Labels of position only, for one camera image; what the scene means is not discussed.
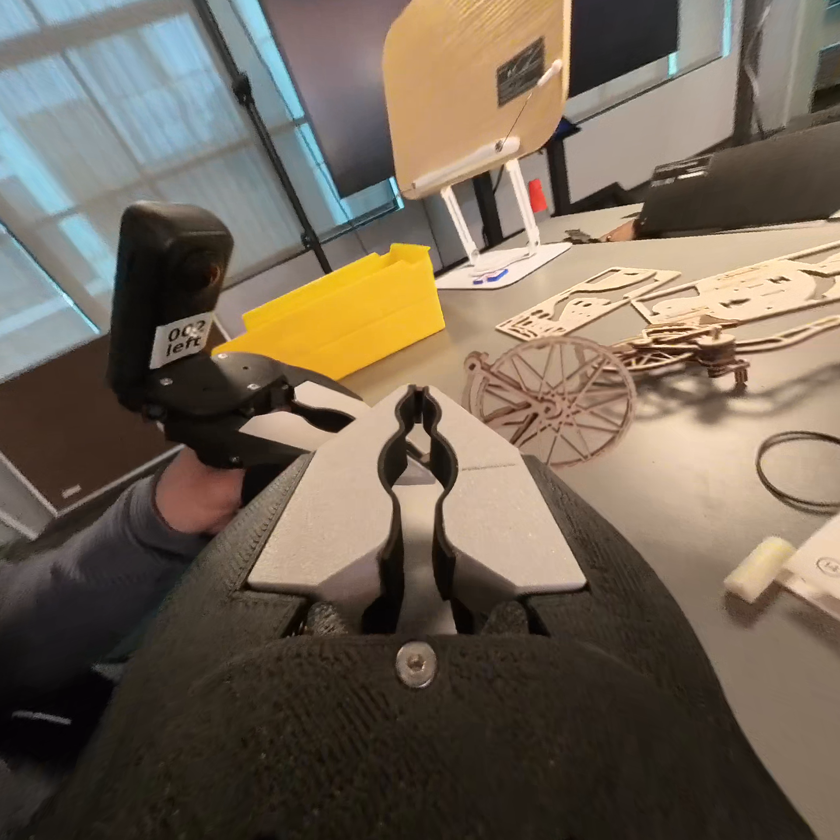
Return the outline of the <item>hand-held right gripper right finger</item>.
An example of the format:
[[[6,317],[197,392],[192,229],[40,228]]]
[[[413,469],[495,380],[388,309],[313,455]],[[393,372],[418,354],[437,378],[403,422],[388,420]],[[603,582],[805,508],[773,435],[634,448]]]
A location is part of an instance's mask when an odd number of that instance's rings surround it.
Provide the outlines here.
[[[455,634],[499,603],[579,592],[582,568],[520,452],[431,386],[420,390],[420,633]]]

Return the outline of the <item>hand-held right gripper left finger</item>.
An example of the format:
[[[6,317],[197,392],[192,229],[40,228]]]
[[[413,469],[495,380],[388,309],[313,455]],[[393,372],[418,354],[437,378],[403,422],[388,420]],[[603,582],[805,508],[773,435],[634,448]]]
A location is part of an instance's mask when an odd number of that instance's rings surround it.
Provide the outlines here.
[[[333,604],[363,633],[396,630],[404,596],[401,509],[415,385],[321,444],[248,576],[248,587]]]

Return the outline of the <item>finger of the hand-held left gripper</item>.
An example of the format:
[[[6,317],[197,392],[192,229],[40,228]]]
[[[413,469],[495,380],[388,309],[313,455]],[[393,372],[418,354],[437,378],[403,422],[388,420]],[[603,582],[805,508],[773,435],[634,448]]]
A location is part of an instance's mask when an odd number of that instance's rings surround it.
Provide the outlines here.
[[[257,415],[238,431],[241,434],[312,452],[344,427],[344,415]]]
[[[362,400],[314,381],[289,386],[289,431],[295,434],[337,434],[367,414]]]

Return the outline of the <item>another person's forearm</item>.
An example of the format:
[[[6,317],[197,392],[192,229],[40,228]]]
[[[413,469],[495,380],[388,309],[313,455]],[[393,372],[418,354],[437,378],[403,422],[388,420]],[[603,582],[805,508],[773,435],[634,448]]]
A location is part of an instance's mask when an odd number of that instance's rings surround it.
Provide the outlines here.
[[[655,168],[638,238],[810,223],[838,215],[839,123]]]

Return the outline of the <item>person's left forearm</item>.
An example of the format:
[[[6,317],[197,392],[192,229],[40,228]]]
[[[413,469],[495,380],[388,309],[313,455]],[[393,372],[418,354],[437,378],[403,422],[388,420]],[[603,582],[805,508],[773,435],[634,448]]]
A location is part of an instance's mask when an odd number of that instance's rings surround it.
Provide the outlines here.
[[[171,528],[139,480],[59,547],[1,570],[2,700],[39,693],[102,662],[161,604],[209,542]]]

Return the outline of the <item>small wooden parts sheet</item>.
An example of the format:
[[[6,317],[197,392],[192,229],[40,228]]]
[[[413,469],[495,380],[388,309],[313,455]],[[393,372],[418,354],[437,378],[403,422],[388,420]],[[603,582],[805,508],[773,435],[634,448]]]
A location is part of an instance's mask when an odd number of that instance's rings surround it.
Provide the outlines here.
[[[565,337],[680,276],[672,269],[613,266],[500,322],[495,330],[523,342]]]

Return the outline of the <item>large wooden parts sheet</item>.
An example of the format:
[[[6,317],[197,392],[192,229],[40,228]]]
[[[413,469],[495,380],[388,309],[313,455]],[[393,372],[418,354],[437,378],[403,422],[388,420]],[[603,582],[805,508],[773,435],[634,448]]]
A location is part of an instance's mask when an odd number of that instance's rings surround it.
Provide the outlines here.
[[[838,302],[839,242],[654,290],[631,304],[651,326],[736,325],[804,312]]]

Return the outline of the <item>person's left hand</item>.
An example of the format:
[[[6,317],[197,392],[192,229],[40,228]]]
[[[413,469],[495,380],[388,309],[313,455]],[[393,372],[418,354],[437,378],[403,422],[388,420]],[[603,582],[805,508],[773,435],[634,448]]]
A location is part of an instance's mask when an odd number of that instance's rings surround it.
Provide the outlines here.
[[[155,482],[154,504],[161,519],[174,531],[215,535],[242,507],[243,469],[205,465],[184,448]]]

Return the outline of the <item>yellow plastic bin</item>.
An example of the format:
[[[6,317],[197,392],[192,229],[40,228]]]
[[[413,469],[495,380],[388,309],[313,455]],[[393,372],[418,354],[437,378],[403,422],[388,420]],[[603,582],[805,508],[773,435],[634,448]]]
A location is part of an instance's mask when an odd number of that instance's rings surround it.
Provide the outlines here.
[[[425,245],[394,244],[247,311],[213,355],[245,352],[339,381],[445,329]]]

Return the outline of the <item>black light stand pole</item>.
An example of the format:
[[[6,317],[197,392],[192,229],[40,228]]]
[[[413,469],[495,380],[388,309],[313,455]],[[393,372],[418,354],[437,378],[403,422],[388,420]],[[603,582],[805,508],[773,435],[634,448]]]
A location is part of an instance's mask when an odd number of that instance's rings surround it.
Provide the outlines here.
[[[269,166],[279,181],[283,192],[286,194],[291,210],[299,222],[301,227],[302,249],[305,252],[314,254],[323,275],[327,275],[332,271],[331,265],[322,249],[319,236],[301,203],[287,168],[280,157],[270,131],[259,112],[250,78],[248,74],[237,64],[235,54],[231,50],[229,43],[225,38],[224,31],[218,22],[210,2],[194,1],[192,4],[194,5],[196,13],[200,18],[219,59],[222,61],[230,82],[230,90],[234,99],[239,107],[244,110],[248,120],[250,121],[257,141],[268,160]]]

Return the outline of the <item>white wax stick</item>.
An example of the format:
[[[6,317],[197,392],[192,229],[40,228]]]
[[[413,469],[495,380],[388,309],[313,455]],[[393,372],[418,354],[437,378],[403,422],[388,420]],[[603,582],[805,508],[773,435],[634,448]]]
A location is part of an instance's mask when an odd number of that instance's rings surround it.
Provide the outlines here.
[[[795,552],[795,546],[783,538],[765,538],[725,578],[725,595],[733,596],[744,603],[756,603],[769,590]]]

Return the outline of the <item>white instruction booklet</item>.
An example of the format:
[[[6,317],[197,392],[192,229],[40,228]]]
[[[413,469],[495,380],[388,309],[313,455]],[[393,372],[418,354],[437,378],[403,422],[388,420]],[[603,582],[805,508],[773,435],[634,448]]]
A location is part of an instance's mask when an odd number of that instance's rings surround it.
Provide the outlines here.
[[[839,621],[839,516],[816,530],[784,563],[784,588]]]

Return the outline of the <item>wooden book stand white base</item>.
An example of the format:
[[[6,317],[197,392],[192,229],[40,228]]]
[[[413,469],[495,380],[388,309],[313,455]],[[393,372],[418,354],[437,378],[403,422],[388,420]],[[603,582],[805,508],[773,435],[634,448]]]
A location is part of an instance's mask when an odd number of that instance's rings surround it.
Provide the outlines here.
[[[440,290],[503,288],[564,253],[542,245],[520,159],[539,151],[564,114],[572,1],[413,1],[385,37],[382,73],[395,182],[406,200],[438,194],[467,263]],[[456,184],[501,168],[526,247],[481,255]]]

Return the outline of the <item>person's dark clothing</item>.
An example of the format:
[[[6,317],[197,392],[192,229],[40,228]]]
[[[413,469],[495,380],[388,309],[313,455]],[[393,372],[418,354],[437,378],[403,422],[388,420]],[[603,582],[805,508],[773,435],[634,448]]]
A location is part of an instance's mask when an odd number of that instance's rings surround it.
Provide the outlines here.
[[[69,770],[97,730],[125,663],[95,664],[44,679],[2,679],[1,758],[13,771]]]

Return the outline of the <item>large dark wall screen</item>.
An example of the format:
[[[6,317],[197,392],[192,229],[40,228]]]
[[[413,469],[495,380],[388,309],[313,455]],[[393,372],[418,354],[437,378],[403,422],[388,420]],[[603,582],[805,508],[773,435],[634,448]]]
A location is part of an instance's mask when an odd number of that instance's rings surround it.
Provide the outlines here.
[[[407,2],[260,2],[341,198],[395,175],[385,36]],[[733,2],[574,1],[569,115],[588,119],[732,49]]]

